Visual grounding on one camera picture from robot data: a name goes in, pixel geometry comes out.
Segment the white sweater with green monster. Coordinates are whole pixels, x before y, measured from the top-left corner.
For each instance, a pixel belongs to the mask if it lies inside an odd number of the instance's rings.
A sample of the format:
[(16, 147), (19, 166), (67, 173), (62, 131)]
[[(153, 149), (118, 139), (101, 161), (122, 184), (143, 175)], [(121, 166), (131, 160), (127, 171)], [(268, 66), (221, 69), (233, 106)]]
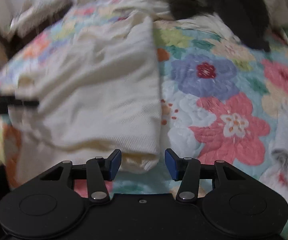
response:
[(123, 171), (144, 173), (159, 161), (160, 77), (143, 12), (82, 29), (46, 67), (23, 75), (15, 96), (39, 101), (9, 109), (22, 139), (19, 184), (61, 161), (84, 164), (115, 149)]

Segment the dark wooden bedside table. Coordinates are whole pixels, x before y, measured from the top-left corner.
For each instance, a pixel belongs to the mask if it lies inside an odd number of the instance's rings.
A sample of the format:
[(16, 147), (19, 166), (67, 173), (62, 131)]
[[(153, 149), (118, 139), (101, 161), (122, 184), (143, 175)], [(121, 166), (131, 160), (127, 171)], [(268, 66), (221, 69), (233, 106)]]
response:
[(0, 28), (0, 60), (9, 61), (44, 29), (61, 20), (73, 6), (73, 0), (51, 0), (33, 5), (10, 26)]

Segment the floral quilt bedspread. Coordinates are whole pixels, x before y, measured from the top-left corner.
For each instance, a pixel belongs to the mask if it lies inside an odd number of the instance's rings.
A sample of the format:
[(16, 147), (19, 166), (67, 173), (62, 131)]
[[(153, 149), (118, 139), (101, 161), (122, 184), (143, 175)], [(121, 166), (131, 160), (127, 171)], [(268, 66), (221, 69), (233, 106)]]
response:
[[(81, 31), (124, 20), (113, 4), (90, 3), (72, 8), (47, 28), (0, 72), (0, 92), (12, 91), (24, 72), (51, 66), (55, 56)], [(271, 52), (252, 50), (219, 31), (206, 31), (201, 20), (156, 21), (154, 40), (161, 76), (161, 150), (198, 158), (202, 164), (223, 159), (267, 186), (288, 202), (288, 175), (271, 155), (277, 109), (288, 103), (288, 45), (273, 33)], [(20, 132), (8, 116), (0, 117), (0, 163), (6, 165), (11, 187), (19, 185), (17, 161)], [(107, 183), (113, 193), (164, 193), (176, 196), (160, 163), (145, 174), (119, 172)], [(288, 239), (288, 222), (282, 236)]]

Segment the dark brown garment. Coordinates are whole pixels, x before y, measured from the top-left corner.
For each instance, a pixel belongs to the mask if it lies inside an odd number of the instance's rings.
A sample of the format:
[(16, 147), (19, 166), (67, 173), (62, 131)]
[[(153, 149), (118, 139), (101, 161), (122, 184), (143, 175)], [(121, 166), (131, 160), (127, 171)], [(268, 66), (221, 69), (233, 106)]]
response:
[(270, 24), (264, 0), (167, 0), (171, 15), (183, 20), (216, 13), (234, 35), (249, 48), (270, 51), (264, 39)]

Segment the cream fleece garment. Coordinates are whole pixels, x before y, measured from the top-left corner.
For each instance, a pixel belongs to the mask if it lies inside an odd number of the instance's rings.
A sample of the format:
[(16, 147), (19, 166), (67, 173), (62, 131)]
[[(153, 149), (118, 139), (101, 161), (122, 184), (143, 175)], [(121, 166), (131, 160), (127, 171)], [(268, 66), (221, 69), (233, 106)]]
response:
[(175, 20), (171, 16), (167, 0), (121, 0), (115, 4), (114, 10), (119, 12), (138, 10), (151, 16), (154, 21), (165, 20), (175, 27), (198, 29), (217, 34), (229, 41), (240, 41), (217, 14), (206, 14), (185, 20)]

